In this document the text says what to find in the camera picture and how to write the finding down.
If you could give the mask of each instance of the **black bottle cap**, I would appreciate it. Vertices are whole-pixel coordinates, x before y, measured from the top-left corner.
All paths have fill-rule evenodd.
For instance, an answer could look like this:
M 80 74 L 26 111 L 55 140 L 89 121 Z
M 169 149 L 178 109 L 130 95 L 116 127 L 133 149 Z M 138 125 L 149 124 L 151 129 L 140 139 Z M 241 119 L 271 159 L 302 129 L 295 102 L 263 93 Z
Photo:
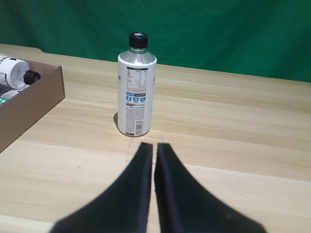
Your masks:
M 146 33 L 131 33 L 128 45 L 136 49 L 148 47 L 148 35 Z
M 34 82 L 37 82 L 39 79 L 41 78 L 40 74 L 32 71 L 32 70 L 28 70 L 25 74 L 24 74 L 24 82 L 27 85 L 31 85 Z

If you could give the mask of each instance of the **water bottle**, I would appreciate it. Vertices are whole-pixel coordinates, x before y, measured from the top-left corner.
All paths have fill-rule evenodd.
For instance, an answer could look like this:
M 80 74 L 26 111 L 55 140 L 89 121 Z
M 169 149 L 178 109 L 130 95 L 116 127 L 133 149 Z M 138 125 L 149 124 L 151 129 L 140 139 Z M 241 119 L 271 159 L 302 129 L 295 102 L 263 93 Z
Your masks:
M 27 62 L 0 54 L 0 84 L 24 89 L 40 78 L 39 73 L 30 70 Z
M 127 136 L 141 136 L 151 126 L 156 57 L 147 51 L 145 33 L 131 33 L 129 47 L 118 57 L 118 128 Z

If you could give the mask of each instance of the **bottle label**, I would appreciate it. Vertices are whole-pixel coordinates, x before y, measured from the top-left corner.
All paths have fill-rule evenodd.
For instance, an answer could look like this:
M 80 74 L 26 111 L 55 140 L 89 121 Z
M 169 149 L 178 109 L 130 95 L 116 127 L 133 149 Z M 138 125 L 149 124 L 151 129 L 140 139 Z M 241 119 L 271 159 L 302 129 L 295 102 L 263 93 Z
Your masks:
M 8 99 L 7 98 L 4 98 L 4 97 L 0 97 L 0 105 L 7 102 Z
M 138 67 L 119 60 L 118 126 L 126 135 L 139 136 L 150 129 L 155 71 L 156 62 Z
M 3 63 L 3 61 L 7 58 L 9 58 L 9 56 L 0 54 L 0 67 L 1 67 L 1 63 Z M 6 86 L 9 85 L 6 80 L 6 73 L 1 72 L 1 70 L 0 70 L 0 84 L 6 85 Z

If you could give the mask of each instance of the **nutrition facts label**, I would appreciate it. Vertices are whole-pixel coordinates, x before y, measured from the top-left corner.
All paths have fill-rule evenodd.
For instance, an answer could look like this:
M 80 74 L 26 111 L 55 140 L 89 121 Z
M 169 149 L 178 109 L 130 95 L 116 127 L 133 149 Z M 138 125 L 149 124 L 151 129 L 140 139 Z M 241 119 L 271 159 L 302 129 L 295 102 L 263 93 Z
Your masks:
M 127 67 L 126 90 L 146 92 L 148 68 Z

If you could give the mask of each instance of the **wooden table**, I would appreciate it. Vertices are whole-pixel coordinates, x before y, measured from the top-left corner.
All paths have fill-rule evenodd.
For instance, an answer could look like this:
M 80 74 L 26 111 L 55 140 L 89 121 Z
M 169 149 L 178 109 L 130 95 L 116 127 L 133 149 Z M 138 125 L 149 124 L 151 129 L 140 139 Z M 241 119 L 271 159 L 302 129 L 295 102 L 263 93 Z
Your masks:
M 142 141 L 171 143 L 206 189 L 268 232 L 310 232 L 310 83 L 159 65 L 152 129 L 130 138 L 114 123 L 117 63 L 0 53 L 61 64 L 67 95 L 0 154 L 0 232 L 46 232 L 105 190 Z M 154 190 L 148 232 L 159 232 Z

